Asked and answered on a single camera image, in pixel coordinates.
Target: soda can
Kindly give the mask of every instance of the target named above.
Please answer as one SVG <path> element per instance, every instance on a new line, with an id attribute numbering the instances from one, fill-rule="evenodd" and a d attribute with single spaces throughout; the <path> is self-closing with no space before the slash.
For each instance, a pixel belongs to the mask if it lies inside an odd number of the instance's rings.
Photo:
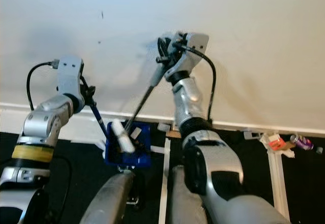
<path id="1" fill-rule="evenodd" d="M 306 139 L 304 136 L 298 134 L 291 135 L 290 141 L 304 150 L 311 150 L 314 147 L 309 139 Z"/>

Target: black floor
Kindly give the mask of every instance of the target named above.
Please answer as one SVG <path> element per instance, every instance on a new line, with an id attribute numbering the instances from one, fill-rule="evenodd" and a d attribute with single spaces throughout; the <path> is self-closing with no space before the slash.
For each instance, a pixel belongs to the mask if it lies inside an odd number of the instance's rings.
<path id="1" fill-rule="evenodd" d="M 165 136 L 152 126 L 152 144 L 163 146 Z M 257 140 L 245 141 L 242 133 L 218 131 L 220 136 L 238 154 L 244 170 L 244 188 L 247 193 L 263 197 L 273 204 L 272 185 L 266 150 Z M 0 160 L 10 157 L 17 135 L 0 134 Z M 325 145 L 325 139 L 310 138 L 315 146 Z M 181 164 L 181 142 L 171 141 L 170 169 Z M 292 223 L 323 223 L 325 209 L 325 157 L 314 151 L 294 149 L 296 158 L 283 160 L 287 200 Z M 67 157 L 73 165 L 71 190 L 62 216 L 62 223 L 78 223 L 98 189 L 117 171 L 106 166 L 101 151 L 94 145 L 73 144 L 60 140 L 56 155 Z M 164 156 L 152 154 L 150 169 L 141 170 L 146 179 L 147 201 L 141 212 L 127 208 L 124 223 L 158 223 Z M 67 184 L 67 167 L 59 159 L 51 164 L 50 208 L 58 211 Z"/>

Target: blue plastic container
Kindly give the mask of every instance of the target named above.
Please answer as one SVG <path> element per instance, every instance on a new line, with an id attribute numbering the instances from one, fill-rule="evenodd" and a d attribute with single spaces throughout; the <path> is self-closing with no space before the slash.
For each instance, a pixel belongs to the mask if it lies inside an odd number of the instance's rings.
<path id="1" fill-rule="evenodd" d="M 134 122 L 131 126 L 130 132 L 139 127 L 141 133 L 137 137 L 141 147 L 136 147 L 136 151 L 132 154 L 121 153 L 118 141 L 112 130 L 112 123 L 107 124 L 107 133 L 108 140 L 106 140 L 106 153 L 105 153 L 105 163 L 108 165 L 114 166 L 129 166 L 129 167 L 150 167 L 150 146 L 151 146 L 151 137 L 150 137 L 150 125 L 144 122 Z"/>

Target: yellow band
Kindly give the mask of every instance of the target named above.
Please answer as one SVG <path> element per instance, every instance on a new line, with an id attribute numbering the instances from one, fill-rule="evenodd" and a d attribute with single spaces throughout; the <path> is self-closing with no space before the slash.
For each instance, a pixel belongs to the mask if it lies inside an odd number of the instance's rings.
<path id="1" fill-rule="evenodd" d="M 54 149 L 32 145 L 16 145 L 11 158 L 31 159 L 38 162 L 50 162 Z"/>

